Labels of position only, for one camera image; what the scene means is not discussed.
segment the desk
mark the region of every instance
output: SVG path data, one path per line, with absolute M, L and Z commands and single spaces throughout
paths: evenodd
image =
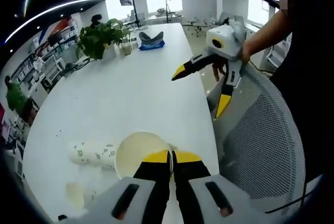
M 168 16 L 169 23 L 182 23 L 183 16 L 176 17 L 176 16 Z M 147 25 L 157 25 L 157 24 L 165 24 L 166 23 L 166 16 L 156 17 L 155 15 L 148 17 L 145 20 Z
M 60 214 L 81 216 L 85 212 L 67 201 L 66 183 L 89 176 L 103 191 L 118 181 L 114 171 L 72 164 L 69 142 L 93 139 L 119 144 L 133 132 L 149 131 L 180 150 L 199 154 L 212 174 L 219 173 L 199 73 L 171 81 L 175 70 L 192 56 L 182 26 L 172 23 L 144 30 L 150 36 L 160 31 L 166 42 L 162 49 L 135 50 L 112 61 L 92 62 L 62 78 L 44 101 L 27 139 L 23 171 L 53 221 Z M 179 223 L 181 217 L 176 198 L 171 196 L 164 223 Z

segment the green leaves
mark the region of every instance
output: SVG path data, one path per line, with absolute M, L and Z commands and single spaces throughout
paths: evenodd
M 130 35 L 129 30 L 122 30 L 123 23 L 117 19 L 110 19 L 107 23 L 101 23 L 94 29 L 90 27 L 82 28 L 80 31 L 78 49 L 76 55 L 78 58 L 80 50 L 83 53 L 95 60 L 101 60 L 104 53 L 104 45 L 117 44 L 119 45 L 127 35 Z

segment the tipped over paper cup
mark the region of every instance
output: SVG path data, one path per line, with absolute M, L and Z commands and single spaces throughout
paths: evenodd
M 89 148 L 85 142 L 70 143 L 68 156 L 74 164 L 85 164 L 89 160 Z
M 66 184 L 66 198 L 77 209 L 87 208 L 97 197 L 95 190 L 84 188 L 77 182 Z
M 158 135 L 148 132 L 131 134 L 116 151 L 115 170 L 118 177 L 133 177 L 145 157 L 163 150 L 170 149 Z
M 114 169 L 115 154 L 114 144 L 93 141 L 69 144 L 69 159 L 74 164 Z

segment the floor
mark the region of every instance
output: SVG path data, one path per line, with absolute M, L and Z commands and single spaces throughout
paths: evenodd
M 205 39 L 206 39 L 206 32 L 208 31 L 208 28 L 202 28 L 202 31 L 199 32 L 198 34 L 195 32 L 194 27 L 184 26 L 183 30 L 186 34 L 186 37 L 192 49 L 193 55 L 201 54 L 206 46 Z M 200 71 L 200 74 L 201 74 L 200 77 L 202 80 L 204 91 L 206 94 L 208 94 L 217 84 L 216 80 L 214 79 L 214 75 L 213 75 L 211 66 L 210 65 L 206 66 L 204 69 Z

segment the office chair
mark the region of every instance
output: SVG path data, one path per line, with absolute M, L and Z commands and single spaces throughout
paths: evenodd
M 291 112 L 277 88 L 250 64 L 241 76 L 230 104 L 213 121 L 219 170 L 250 195 L 255 208 L 267 212 L 303 195 L 304 151 Z M 271 215 L 286 217 L 299 205 Z

